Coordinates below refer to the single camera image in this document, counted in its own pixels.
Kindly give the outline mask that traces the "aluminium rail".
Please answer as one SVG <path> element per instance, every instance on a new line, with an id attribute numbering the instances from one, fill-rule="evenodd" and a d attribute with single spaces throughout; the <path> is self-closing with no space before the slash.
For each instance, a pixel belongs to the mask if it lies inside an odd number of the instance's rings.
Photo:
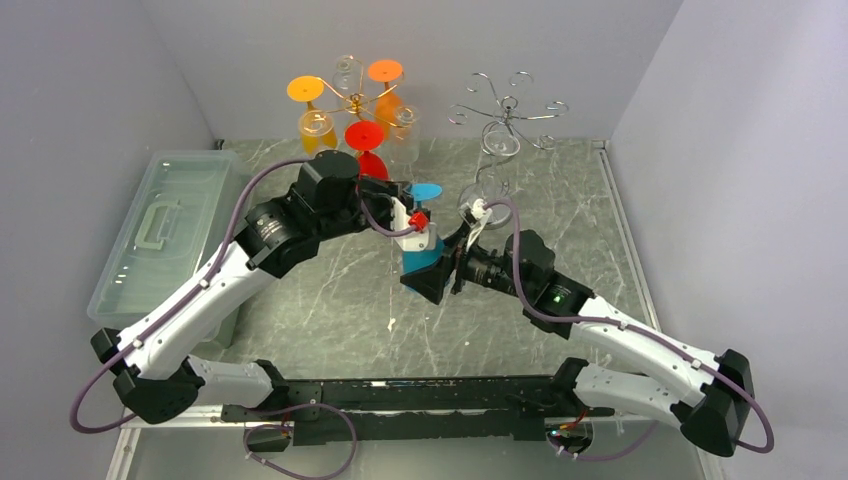
<path id="1" fill-rule="evenodd" d="M 575 423 L 577 414 L 566 415 L 559 413 L 543 413 L 541 410 L 531 410 L 529 408 L 519 409 L 437 409 L 437 410 L 343 410 L 339 407 L 347 417 L 351 420 L 362 417 L 369 419 L 388 418 L 399 419 L 402 416 L 412 416 L 413 419 L 421 418 L 476 418 L 482 417 L 484 414 L 497 414 L 505 416 L 508 420 L 520 419 L 542 419 L 546 424 L 570 424 Z M 330 418 L 336 418 L 337 414 L 333 412 L 326 413 Z M 253 425 L 259 423 L 292 423 L 305 422 L 315 423 L 322 420 L 326 415 L 324 409 L 319 408 L 316 404 L 307 404 L 305 408 L 298 409 L 289 413 L 262 413 L 253 412 L 232 405 L 202 405 L 189 407 L 182 413 L 165 415 L 163 420 L 156 417 L 154 420 L 145 420 L 140 414 L 133 422 L 143 422 L 154 427 L 172 427 L 172 428 L 189 428 L 191 426 L 204 426 L 211 424 L 243 424 Z"/>

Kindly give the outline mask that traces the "clear wine glass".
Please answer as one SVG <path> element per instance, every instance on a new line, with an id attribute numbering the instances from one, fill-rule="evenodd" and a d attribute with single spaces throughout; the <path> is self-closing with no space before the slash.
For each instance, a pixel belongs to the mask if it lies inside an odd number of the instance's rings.
<path id="1" fill-rule="evenodd" d="M 475 183 L 485 202 L 510 193 L 511 180 L 506 166 L 516 158 L 520 148 L 519 140 L 507 127 L 493 127 L 482 136 L 483 162 L 475 174 Z"/>
<path id="2" fill-rule="evenodd" d="M 358 93 L 361 88 L 362 64 L 353 55 L 342 55 L 336 59 L 335 73 L 331 85 L 343 97 Z"/>
<path id="3" fill-rule="evenodd" d="M 415 106 L 401 105 L 393 111 L 389 138 L 389 159 L 409 165 L 419 158 L 420 112 Z"/>

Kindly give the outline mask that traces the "yellow plastic wine glass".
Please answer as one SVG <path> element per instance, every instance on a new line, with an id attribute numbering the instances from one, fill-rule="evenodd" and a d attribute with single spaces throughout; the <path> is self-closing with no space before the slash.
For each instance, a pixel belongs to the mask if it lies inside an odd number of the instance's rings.
<path id="1" fill-rule="evenodd" d="M 332 116 L 314 104 L 324 90 L 324 81 L 310 75 L 292 79 L 286 89 L 291 100 L 305 105 L 305 112 L 299 117 L 297 127 L 301 145 L 310 157 L 325 150 L 334 150 L 338 146 Z"/>

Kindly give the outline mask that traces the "blue plastic wine glass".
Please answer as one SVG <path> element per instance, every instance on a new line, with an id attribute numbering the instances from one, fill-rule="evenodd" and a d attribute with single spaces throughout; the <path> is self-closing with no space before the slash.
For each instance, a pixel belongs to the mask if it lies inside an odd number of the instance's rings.
<path id="1" fill-rule="evenodd" d="M 417 204 L 433 200 L 443 192 L 440 185 L 434 183 L 418 183 L 411 187 L 411 194 Z M 436 263 L 444 249 L 441 238 L 436 237 L 434 248 L 417 252 L 402 252 L 402 274 L 416 272 Z"/>

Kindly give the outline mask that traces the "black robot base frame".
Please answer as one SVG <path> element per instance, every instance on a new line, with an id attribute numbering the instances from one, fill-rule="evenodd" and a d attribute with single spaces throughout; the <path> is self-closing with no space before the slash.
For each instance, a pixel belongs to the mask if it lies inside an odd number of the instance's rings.
<path id="1" fill-rule="evenodd" d="M 506 437 L 516 441 L 543 441 L 555 427 L 542 419 L 508 420 L 497 414 L 476 418 L 399 419 L 356 418 L 343 410 L 519 409 L 543 413 L 577 414 L 586 420 L 609 417 L 610 408 L 587 407 L 551 375 L 420 377 L 382 379 L 288 379 L 282 398 L 253 412 L 289 413 L 316 404 L 327 414 L 315 423 L 285 425 L 296 446 L 315 446 L 356 437 L 360 441 L 423 440 Z"/>

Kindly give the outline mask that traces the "clear plastic storage bin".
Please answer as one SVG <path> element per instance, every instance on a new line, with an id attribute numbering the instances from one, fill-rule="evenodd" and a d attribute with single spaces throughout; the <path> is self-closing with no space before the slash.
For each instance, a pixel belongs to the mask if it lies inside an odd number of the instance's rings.
<path id="1" fill-rule="evenodd" d="M 87 308 L 121 330 L 158 307 L 210 261 L 250 169 L 229 150 L 155 153 Z"/>

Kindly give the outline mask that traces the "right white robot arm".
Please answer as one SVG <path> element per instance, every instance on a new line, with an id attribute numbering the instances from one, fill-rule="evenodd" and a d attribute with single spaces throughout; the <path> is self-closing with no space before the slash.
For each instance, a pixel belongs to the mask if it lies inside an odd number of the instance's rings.
<path id="1" fill-rule="evenodd" d="M 517 298 L 538 329 L 609 350 L 636 367 L 622 373 L 568 359 L 553 377 L 557 411 L 612 408 L 676 427 L 696 447 L 719 457 L 746 448 L 749 415 L 760 416 L 750 362 L 728 349 L 700 349 L 636 320 L 554 267 L 555 254 L 533 230 L 511 234 L 503 252 L 486 250 L 462 227 L 447 239 L 410 232 L 396 239 L 401 282 L 428 301 L 442 301 L 449 282 L 465 282 Z"/>

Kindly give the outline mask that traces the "gold wire rack wooden base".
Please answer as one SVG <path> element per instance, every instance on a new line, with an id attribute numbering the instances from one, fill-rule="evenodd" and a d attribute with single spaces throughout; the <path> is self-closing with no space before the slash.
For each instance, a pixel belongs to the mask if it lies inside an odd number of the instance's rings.
<path id="1" fill-rule="evenodd" d="M 343 97 L 341 94 L 335 91 L 335 89 L 331 85 L 331 81 L 329 83 L 327 83 L 325 80 L 323 81 L 325 83 L 325 87 L 328 87 L 333 93 L 333 95 L 338 99 L 339 106 L 334 110 L 334 112 L 346 112 L 356 120 L 365 120 L 366 118 L 370 118 L 376 122 L 374 118 L 374 110 L 376 105 L 375 101 L 377 96 L 383 91 L 383 86 L 377 82 L 372 81 L 367 75 L 367 69 L 372 63 L 370 65 L 365 65 L 361 60 L 359 61 L 362 64 L 362 79 L 361 88 L 358 93 L 353 93 L 348 97 Z M 410 105 L 407 104 L 404 100 L 402 101 L 403 105 Z"/>

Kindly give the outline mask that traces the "orange plastic wine glass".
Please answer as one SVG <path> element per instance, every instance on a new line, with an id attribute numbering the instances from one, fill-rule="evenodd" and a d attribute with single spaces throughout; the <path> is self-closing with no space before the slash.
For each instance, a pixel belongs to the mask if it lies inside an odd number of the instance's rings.
<path id="1" fill-rule="evenodd" d="M 374 118 L 383 130 L 385 138 L 389 137 L 394 125 L 394 111 L 403 105 L 396 93 L 397 86 L 404 79 L 404 68 L 401 63 L 392 59 L 381 59 L 373 62 L 367 69 L 368 77 L 383 86 L 383 91 L 376 98 Z"/>

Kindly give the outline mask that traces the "red plastic wine glass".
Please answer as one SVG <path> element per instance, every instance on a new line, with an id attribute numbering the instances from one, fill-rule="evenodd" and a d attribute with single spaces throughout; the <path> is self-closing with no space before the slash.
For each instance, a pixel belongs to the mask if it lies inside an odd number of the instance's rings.
<path id="1" fill-rule="evenodd" d="M 350 124 L 345 131 L 345 142 L 356 152 L 359 175 L 388 181 L 390 175 L 376 149 L 384 140 L 383 129 L 375 122 L 360 120 Z"/>

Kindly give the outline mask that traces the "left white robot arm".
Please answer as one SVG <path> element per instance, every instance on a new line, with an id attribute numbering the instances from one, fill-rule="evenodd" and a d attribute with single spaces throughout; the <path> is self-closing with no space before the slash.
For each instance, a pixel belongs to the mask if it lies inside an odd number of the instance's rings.
<path id="1" fill-rule="evenodd" d="M 207 404 L 279 417 L 289 387 L 271 362 L 211 362 L 193 349 L 246 300 L 314 258 L 324 241 L 368 229 L 409 234 L 416 208 L 409 182 L 365 175 L 350 154 L 328 150 L 299 161 L 288 191 L 236 210 L 210 261 L 162 304 L 128 328 L 92 337 L 121 403 L 150 424 Z"/>

